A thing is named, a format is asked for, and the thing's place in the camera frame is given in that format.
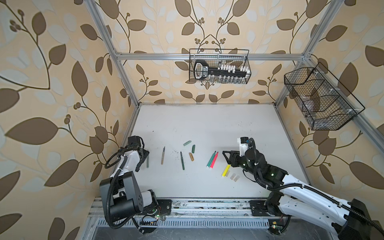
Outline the dark green pen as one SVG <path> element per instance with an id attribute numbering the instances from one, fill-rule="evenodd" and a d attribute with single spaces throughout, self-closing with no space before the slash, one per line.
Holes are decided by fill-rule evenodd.
<path id="1" fill-rule="evenodd" d="M 183 171 L 185 170 L 185 163 L 184 163 L 184 158 L 183 158 L 183 153 L 180 152 L 180 158 L 181 158 L 181 163 L 182 163 L 182 169 Z"/>

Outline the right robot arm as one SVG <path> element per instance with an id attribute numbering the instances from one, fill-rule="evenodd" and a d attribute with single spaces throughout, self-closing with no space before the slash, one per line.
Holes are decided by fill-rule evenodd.
<path id="1" fill-rule="evenodd" d="M 372 229 L 384 233 L 363 202 L 338 199 L 268 164 L 253 138 L 241 137 L 238 144 L 238 151 L 224 151 L 223 156 L 228 165 L 242 168 L 253 176 L 252 182 L 270 191 L 263 208 L 268 214 L 300 218 L 339 240 L 369 240 Z"/>

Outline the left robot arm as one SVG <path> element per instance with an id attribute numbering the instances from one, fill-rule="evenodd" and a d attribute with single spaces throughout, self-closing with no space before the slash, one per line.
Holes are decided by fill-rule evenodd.
<path id="1" fill-rule="evenodd" d="M 100 182 L 105 220 L 110 228 L 119 229 L 131 221 L 141 234 L 146 234 L 145 226 L 157 226 L 171 213 L 172 200 L 158 200 L 153 190 L 142 192 L 135 177 L 149 154 L 143 138 L 131 136 L 128 144 L 106 161 L 106 169 L 115 168 L 109 178 Z"/>

